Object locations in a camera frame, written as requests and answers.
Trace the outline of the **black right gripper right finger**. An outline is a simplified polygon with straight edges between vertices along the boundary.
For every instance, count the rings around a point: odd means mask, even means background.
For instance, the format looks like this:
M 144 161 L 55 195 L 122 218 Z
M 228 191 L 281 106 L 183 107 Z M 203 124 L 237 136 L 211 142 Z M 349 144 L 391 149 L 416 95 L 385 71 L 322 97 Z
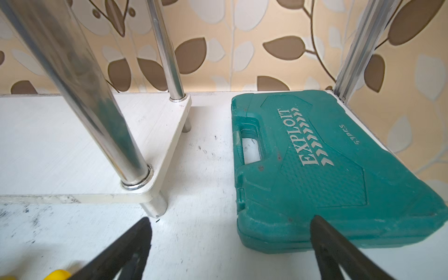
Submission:
M 391 280 L 392 277 L 358 250 L 323 217 L 310 223 L 310 241 L 322 280 Z

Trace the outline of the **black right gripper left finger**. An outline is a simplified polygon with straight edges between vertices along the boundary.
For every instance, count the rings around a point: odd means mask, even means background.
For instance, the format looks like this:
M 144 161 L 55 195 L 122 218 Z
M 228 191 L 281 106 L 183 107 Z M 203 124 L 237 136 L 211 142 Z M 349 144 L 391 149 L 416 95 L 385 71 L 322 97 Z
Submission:
M 149 218 L 141 218 L 95 259 L 70 277 L 72 280 L 141 280 L 151 249 Z

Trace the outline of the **yellow rubber duck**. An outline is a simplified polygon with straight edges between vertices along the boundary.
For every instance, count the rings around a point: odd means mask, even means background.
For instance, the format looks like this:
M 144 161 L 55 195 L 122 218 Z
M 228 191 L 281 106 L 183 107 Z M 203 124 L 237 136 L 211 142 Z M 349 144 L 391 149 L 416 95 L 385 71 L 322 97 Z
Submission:
M 47 275 L 44 280 L 68 280 L 72 274 L 66 270 L 58 269 Z M 0 280 L 17 280 L 15 276 L 5 275 L 1 276 Z

